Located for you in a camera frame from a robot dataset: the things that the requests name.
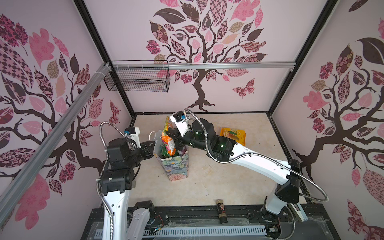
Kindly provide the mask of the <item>orange snack bag with label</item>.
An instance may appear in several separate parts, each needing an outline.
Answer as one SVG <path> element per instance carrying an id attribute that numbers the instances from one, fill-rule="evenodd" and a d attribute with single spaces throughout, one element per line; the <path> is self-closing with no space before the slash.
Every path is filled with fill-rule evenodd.
<path id="1" fill-rule="evenodd" d="M 172 124 L 170 121 L 170 117 L 166 118 L 165 126 L 163 128 L 162 134 L 161 134 L 161 140 L 163 144 L 167 146 L 168 153 L 170 157 L 174 156 L 176 154 L 175 149 L 175 142 L 174 140 L 167 134 L 167 131 L 172 128 Z"/>

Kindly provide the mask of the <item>floral paper bag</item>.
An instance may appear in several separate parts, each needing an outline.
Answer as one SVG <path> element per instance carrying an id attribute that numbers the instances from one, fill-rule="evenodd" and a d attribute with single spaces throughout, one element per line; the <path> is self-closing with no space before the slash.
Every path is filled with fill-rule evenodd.
<path id="1" fill-rule="evenodd" d="M 189 149 L 185 146 L 181 151 L 176 150 L 176 154 L 172 157 L 161 159 L 160 147 L 163 144 L 161 140 L 161 132 L 157 131 L 154 137 L 156 142 L 154 156 L 164 169 L 166 175 L 171 182 L 186 179 L 189 176 Z"/>

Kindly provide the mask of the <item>yellow orange snack bag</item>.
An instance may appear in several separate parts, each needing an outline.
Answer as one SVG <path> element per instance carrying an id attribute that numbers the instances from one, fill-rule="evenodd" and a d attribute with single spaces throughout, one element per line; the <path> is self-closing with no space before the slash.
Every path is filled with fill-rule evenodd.
<path id="1" fill-rule="evenodd" d="M 245 146 L 247 133 L 244 130 L 231 128 L 221 128 L 220 136 L 235 140 L 237 143 Z"/>

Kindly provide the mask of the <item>green white snack bag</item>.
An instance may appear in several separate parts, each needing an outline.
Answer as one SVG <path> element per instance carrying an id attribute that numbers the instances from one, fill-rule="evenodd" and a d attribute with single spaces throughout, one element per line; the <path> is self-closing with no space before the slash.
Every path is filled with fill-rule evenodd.
<path id="1" fill-rule="evenodd" d="M 167 150 L 167 146 L 165 144 L 162 144 L 160 147 L 160 155 L 161 155 L 161 159 L 166 159 L 170 157 Z"/>

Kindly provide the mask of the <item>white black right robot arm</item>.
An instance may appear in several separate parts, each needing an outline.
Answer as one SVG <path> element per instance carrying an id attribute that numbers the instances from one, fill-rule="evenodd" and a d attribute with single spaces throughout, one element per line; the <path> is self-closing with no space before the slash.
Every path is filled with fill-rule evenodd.
<path id="1" fill-rule="evenodd" d="M 199 149 L 219 164 L 239 165 L 273 180 L 276 189 L 267 196 L 265 211 L 278 215 L 288 204 L 299 203 L 300 183 L 289 162 L 270 158 L 217 135 L 214 125 L 203 118 L 192 123 L 177 116 L 169 119 L 172 127 L 166 133 L 175 142 L 177 150 L 183 147 Z"/>

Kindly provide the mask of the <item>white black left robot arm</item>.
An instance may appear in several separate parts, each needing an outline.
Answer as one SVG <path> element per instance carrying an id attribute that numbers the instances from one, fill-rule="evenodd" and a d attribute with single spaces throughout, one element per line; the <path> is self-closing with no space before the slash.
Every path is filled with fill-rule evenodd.
<path id="1" fill-rule="evenodd" d="M 109 142 L 106 167 L 97 180 L 97 190 L 104 204 L 104 240 L 140 240 L 147 223 L 154 219 L 152 201 L 137 202 L 129 214 L 129 198 L 133 181 L 137 177 L 135 168 L 154 156 L 155 141 L 136 144 L 127 138 Z"/>

